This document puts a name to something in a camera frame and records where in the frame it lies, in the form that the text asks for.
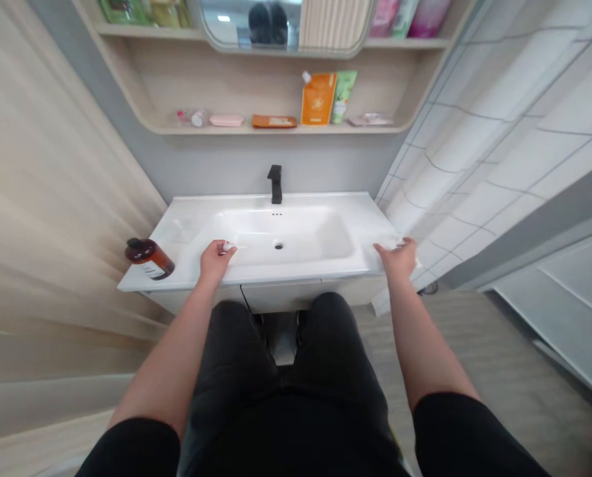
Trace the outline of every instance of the bottle label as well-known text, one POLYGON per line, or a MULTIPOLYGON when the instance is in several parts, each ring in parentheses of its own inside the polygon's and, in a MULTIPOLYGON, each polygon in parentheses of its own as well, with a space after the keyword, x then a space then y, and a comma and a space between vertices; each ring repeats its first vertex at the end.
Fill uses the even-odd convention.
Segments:
POLYGON ((146 273, 146 276, 148 276, 149 278, 157 278, 158 276, 161 276, 166 273, 163 268, 161 268, 152 260, 149 260, 148 262, 142 264, 142 268, 144 269, 144 273, 146 273))

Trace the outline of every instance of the black sleeve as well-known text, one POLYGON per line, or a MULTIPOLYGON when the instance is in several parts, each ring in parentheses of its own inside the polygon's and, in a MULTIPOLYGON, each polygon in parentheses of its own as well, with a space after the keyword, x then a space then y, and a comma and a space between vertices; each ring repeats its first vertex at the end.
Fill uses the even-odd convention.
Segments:
POLYGON ((135 417, 104 433, 76 477, 174 477, 180 452, 179 437, 168 424, 135 417))
POLYGON ((548 476, 482 403, 455 393, 423 397, 413 413, 424 477, 548 476))

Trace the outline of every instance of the gray wall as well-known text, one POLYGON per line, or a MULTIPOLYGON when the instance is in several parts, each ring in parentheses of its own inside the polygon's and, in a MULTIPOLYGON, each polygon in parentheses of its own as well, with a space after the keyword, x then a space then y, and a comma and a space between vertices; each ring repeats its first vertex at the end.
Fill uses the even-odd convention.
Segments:
POLYGON ((448 272, 451 288, 478 288, 592 235, 592 172, 470 260, 448 272))
POLYGON ((29 0, 167 202, 175 195, 268 193, 272 164, 284 192, 368 191, 375 197, 405 134, 161 136, 143 127, 68 0, 29 0))

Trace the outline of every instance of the leg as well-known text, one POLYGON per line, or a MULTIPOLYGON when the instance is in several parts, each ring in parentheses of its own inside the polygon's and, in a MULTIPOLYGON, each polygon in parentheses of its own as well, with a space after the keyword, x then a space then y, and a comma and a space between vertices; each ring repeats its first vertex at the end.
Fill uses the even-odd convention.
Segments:
POLYGON ((390 436, 387 400, 344 298, 337 293, 317 297, 299 329, 299 341, 289 385, 340 402, 390 436))
POLYGON ((232 416, 271 392, 278 382, 278 369, 249 311, 240 303, 220 302, 210 318, 178 475, 191 474, 203 447, 232 416))

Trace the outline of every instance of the hand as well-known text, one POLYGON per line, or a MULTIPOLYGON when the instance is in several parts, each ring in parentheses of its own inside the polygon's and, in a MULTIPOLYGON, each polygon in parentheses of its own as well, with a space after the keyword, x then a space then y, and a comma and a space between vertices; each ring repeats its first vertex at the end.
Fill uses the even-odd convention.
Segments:
POLYGON ((230 259, 236 252, 236 247, 225 252, 223 250, 225 243, 225 240, 213 240, 201 254, 201 276, 199 276, 201 282, 217 287, 223 280, 230 259))
POLYGON ((382 259, 387 276, 402 276, 408 278, 415 269, 415 248, 417 243, 410 237, 404 238, 404 243, 393 250, 387 250, 380 244, 373 244, 382 259))

